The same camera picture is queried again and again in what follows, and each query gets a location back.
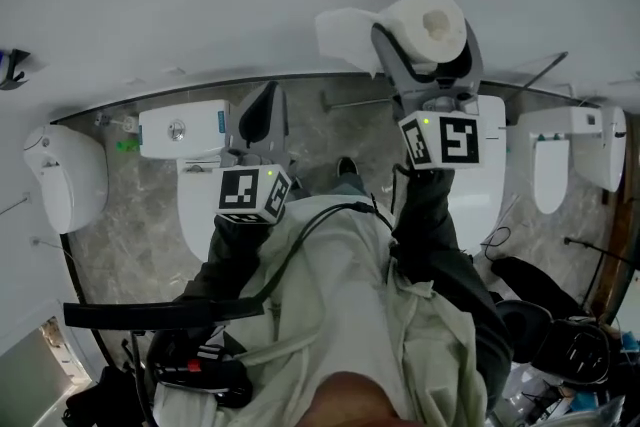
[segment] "black cable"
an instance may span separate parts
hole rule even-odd
[[[602,253],[602,254],[604,254],[606,256],[610,256],[614,260],[618,260],[620,262],[624,262],[627,265],[630,265],[631,267],[633,267],[634,269],[640,270],[640,262],[639,261],[629,260],[628,258],[624,258],[622,256],[618,256],[617,254],[612,253],[611,251],[607,251],[606,249],[602,249],[600,247],[594,246],[590,242],[583,242],[582,240],[576,240],[576,239],[572,239],[571,237],[565,237],[564,238],[564,244],[565,244],[565,246],[568,246],[569,244],[578,244],[578,245],[584,247],[585,249],[593,249],[594,251],[599,251],[600,253]]]
[[[317,213],[315,216],[311,218],[300,230],[300,233],[296,237],[296,240],[293,242],[291,249],[287,253],[287,256],[284,258],[284,261],[278,268],[278,270],[273,274],[271,279],[267,282],[267,284],[262,287],[262,289],[252,297],[246,297],[242,299],[232,299],[228,301],[217,301],[216,305],[220,311],[223,311],[225,308],[233,308],[237,305],[242,305],[242,308],[250,308],[257,310],[261,305],[271,296],[276,287],[280,284],[280,280],[284,276],[287,267],[289,266],[289,262],[293,258],[293,256],[298,252],[302,244],[307,239],[307,237],[311,234],[313,230],[315,230],[320,224],[326,221],[333,214],[340,212],[341,210],[354,210],[356,212],[362,212],[365,214],[374,214],[378,219],[380,219],[390,230],[392,230],[392,226],[389,221],[377,211],[371,205],[363,203],[362,201],[356,201],[354,203],[340,203],[338,205],[331,205],[330,207],[325,208],[321,212]]]
[[[22,151],[27,151],[27,150],[30,150],[31,148],[33,148],[34,146],[37,146],[38,143],[40,141],[42,141],[42,139],[44,138],[44,132],[45,132],[46,129],[47,129],[46,126],[42,126],[42,135],[40,136],[40,138],[35,143],[33,143],[31,146],[29,146],[28,148],[23,148]]]
[[[500,230],[507,230],[507,236],[504,238],[504,240],[498,242],[497,244],[493,244],[493,237],[495,237]],[[507,240],[509,240],[509,237],[511,237],[511,228],[509,228],[508,226],[500,226],[500,228],[496,228],[494,232],[491,234],[491,236],[489,237],[488,242],[483,242],[482,244],[480,244],[481,246],[484,246],[484,257],[490,262],[495,262],[496,261],[495,258],[489,258],[489,254],[488,254],[489,248],[500,247]]]
[[[304,241],[311,235],[313,230],[315,230],[320,224],[326,221],[332,215],[340,212],[341,210],[354,210],[356,212],[362,213],[370,213],[374,214],[378,219],[380,219],[384,224],[391,230],[392,226],[389,221],[378,211],[377,205],[371,206],[362,201],[356,201],[355,203],[340,203],[338,205],[331,205],[330,207],[325,208],[315,216],[311,218],[300,230],[300,233],[296,237],[296,240],[291,246],[291,249],[287,253],[284,261],[275,272],[275,274],[271,277],[271,279],[267,282],[267,284],[253,297],[246,299],[234,299],[230,301],[220,301],[218,302],[219,306],[224,307],[224,305],[231,305],[237,303],[255,303],[259,302],[260,304],[264,303],[264,301],[273,293],[275,288],[279,285],[282,276],[284,276],[285,271],[289,265],[289,262],[293,258],[293,256],[298,252]],[[158,424],[153,417],[153,411],[151,410],[149,396],[147,394],[147,389],[144,384],[144,371],[142,369],[142,365],[140,363],[140,350],[138,347],[138,334],[135,331],[131,331],[131,348],[133,351],[133,367],[136,381],[136,392],[138,394],[138,401],[140,402],[140,407],[142,408],[142,413],[144,415],[145,421],[149,425],[149,427],[158,427]]]
[[[156,419],[153,417],[153,411],[149,405],[149,395],[144,385],[144,371],[140,364],[140,350],[138,349],[137,334],[131,331],[131,348],[133,349],[133,369],[136,378],[136,391],[138,392],[138,402],[142,408],[142,414],[149,427],[158,427]]]
[[[536,82],[538,82],[538,80],[540,80],[549,71],[551,71],[552,68],[555,68],[558,64],[560,64],[562,61],[564,61],[568,55],[569,55],[569,52],[566,52],[566,51],[565,52],[560,52],[558,54],[558,56],[553,61],[551,61],[551,63],[544,70],[542,70],[535,77],[533,77],[531,80],[529,80],[529,82],[527,82],[524,86],[518,88],[519,91],[515,92],[509,98],[507,98],[505,103],[508,103],[508,102],[512,101],[514,98],[518,97],[524,91],[526,91],[531,86],[533,86]]]
[[[14,208],[16,208],[18,205],[22,205],[23,203],[26,203],[27,201],[29,201],[29,197],[25,196],[24,198],[22,198],[21,201],[18,201],[17,203],[14,203],[13,205],[11,205],[10,207],[5,208],[2,212],[0,212],[0,215],[2,214],[6,214],[9,210],[13,210]]]

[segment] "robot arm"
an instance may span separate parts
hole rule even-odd
[[[271,81],[245,97],[232,109],[228,129],[229,147],[220,168],[214,170],[217,219],[242,225],[276,224],[284,213],[293,170],[285,147],[286,98],[278,83]],[[226,230],[226,242],[241,238],[232,237],[241,231]]]
[[[209,261],[187,283],[181,298],[232,300],[258,269],[258,250],[271,232],[268,224],[235,224],[217,216],[209,247]]]
[[[374,26],[371,37],[385,75],[395,88],[394,115],[412,170],[407,201],[393,231],[392,255],[412,283],[433,281],[433,289],[462,311],[476,328],[476,368],[487,388],[487,410],[495,406],[511,368],[509,332],[468,255],[460,252],[449,214],[455,169],[483,164],[483,123],[476,91],[482,60],[467,24],[469,40],[458,61],[420,77],[393,35]]]

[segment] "green object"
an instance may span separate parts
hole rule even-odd
[[[128,153],[130,151],[140,151],[140,143],[137,139],[125,139],[116,143],[116,149]]]

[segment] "toilet tank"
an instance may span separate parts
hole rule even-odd
[[[228,145],[229,102],[169,105],[140,113],[140,154],[152,159],[196,159]]]

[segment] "person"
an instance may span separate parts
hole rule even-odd
[[[236,358],[253,382],[251,402],[215,414],[215,401],[201,405],[211,419],[203,425],[483,425],[505,384],[512,346],[470,257],[458,249],[447,202],[453,176],[411,170],[393,232],[353,210],[318,225],[265,315],[226,328],[242,346]],[[345,202],[372,205],[352,159],[340,159],[337,179],[328,195],[287,203],[275,226],[216,217],[209,262],[182,299],[203,291],[213,299],[251,295],[314,215]],[[164,406],[165,416],[169,407],[174,417],[183,414],[175,394],[187,392],[158,388],[156,412]]]

